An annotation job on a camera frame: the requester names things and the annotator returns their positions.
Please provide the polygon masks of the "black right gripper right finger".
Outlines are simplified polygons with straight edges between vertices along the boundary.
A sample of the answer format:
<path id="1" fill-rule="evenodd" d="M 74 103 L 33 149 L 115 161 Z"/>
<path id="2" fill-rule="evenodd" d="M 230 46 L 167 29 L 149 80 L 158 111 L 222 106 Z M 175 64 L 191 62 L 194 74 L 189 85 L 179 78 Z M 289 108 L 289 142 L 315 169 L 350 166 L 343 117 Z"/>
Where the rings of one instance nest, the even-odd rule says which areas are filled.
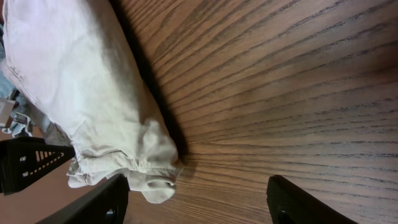
<path id="1" fill-rule="evenodd" d="M 281 175 L 269 177 L 266 194 L 273 224 L 356 224 Z"/>

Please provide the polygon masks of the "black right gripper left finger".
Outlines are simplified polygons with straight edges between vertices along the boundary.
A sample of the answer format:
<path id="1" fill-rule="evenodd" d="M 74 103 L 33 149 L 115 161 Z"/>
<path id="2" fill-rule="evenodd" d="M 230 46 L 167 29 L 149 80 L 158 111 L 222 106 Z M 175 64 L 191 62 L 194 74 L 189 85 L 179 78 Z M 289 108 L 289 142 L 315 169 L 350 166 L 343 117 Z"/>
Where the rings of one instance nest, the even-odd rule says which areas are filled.
<path id="1" fill-rule="evenodd" d="M 122 224 L 128 195 L 127 178 L 118 174 L 38 223 Z"/>

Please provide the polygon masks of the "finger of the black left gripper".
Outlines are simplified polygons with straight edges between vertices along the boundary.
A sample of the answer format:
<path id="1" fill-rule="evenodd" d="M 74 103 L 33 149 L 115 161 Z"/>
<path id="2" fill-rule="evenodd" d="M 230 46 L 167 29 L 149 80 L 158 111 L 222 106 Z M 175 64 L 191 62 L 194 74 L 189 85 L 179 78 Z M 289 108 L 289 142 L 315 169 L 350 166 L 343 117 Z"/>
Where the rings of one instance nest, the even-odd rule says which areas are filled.
<path id="1" fill-rule="evenodd" d="M 20 192 L 75 157 L 71 146 L 47 144 L 42 138 L 1 141 L 1 193 Z"/>

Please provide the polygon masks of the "beige shorts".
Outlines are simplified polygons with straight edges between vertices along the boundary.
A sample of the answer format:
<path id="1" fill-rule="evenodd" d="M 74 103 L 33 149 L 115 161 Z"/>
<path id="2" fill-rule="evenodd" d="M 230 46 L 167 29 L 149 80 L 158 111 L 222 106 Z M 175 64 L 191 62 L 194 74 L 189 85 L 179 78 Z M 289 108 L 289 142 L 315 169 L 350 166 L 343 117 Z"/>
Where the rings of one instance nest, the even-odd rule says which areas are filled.
<path id="1" fill-rule="evenodd" d="M 5 1 L 4 76 L 68 136 L 72 188 L 124 175 L 150 203 L 182 170 L 109 1 Z"/>

